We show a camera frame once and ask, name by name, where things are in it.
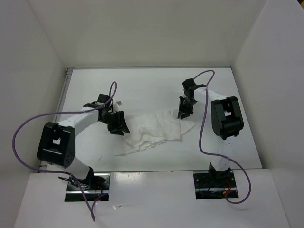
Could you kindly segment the white pleated skirt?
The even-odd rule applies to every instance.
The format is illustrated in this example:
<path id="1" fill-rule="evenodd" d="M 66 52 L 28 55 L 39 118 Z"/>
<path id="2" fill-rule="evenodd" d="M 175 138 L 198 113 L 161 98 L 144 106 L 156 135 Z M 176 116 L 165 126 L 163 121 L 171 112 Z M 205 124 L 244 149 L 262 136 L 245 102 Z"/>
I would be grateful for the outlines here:
<path id="1" fill-rule="evenodd" d="M 176 109 L 162 109 L 126 120 L 130 133 L 113 143 L 115 156 L 154 148 L 169 141 L 182 141 L 182 136 L 191 131 L 194 121 L 177 118 Z"/>

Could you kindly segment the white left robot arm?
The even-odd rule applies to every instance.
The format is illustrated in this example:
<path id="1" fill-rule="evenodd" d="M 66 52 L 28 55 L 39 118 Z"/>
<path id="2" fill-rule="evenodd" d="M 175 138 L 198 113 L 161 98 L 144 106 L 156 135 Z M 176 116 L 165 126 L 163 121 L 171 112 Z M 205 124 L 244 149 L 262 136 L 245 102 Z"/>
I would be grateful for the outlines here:
<path id="1" fill-rule="evenodd" d="M 124 118 L 124 112 L 119 110 L 121 101 L 103 105 L 94 101 L 83 106 L 79 114 L 58 123 L 45 124 L 40 138 L 37 157 L 42 162 L 59 166 L 63 171 L 72 174 L 67 181 L 84 190 L 101 184 L 102 179 L 94 175 L 93 168 L 83 164 L 76 157 L 76 137 L 89 126 L 102 122 L 107 125 L 109 133 L 123 136 L 130 133 Z"/>

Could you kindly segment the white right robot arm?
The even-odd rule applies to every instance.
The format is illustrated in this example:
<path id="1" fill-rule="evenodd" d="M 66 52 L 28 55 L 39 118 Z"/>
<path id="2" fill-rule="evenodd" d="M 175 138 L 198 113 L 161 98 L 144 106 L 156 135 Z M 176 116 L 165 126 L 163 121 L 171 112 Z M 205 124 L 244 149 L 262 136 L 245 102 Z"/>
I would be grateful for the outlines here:
<path id="1" fill-rule="evenodd" d="M 193 79 L 185 80 L 182 86 L 184 96 L 180 97 L 177 118 L 182 120 L 192 115 L 197 102 L 205 104 L 202 123 L 205 123 L 207 111 L 210 111 L 212 130 L 220 138 L 217 153 L 204 152 L 213 156 L 209 165 L 208 181 L 210 185 L 218 187 L 230 176 L 229 156 L 235 137 L 244 128 L 238 99 L 235 96 L 220 95 L 207 89 L 204 84 L 196 84 Z"/>

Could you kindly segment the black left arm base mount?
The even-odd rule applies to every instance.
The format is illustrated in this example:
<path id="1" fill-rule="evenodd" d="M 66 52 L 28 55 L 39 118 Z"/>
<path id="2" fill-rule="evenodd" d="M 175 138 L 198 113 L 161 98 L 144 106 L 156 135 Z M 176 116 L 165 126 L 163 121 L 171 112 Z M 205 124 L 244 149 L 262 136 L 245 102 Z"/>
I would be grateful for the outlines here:
<path id="1" fill-rule="evenodd" d="M 82 184 L 83 192 L 89 202 L 109 201 L 110 173 L 97 172 L 94 173 L 97 183 L 94 185 Z M 67 182 L 65 202 L 83 202 L 85 201 L 80 188 L 71 178 L 59 177 L 59 179 Z"/>

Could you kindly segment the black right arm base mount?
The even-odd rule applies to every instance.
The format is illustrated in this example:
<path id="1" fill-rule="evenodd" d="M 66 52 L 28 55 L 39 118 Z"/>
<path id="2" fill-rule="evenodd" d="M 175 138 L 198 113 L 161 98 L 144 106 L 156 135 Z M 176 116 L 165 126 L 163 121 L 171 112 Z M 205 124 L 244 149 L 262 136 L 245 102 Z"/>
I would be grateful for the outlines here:
<path id="1" fill-rule="evenodd" d="M 193 181 L 196 200 L 224 199 L 228 193 L 228 199 L 238 198 L 237 185 L 234 174 L 225 180 L 212 181 L 207 171 L 194 172 Z"/>

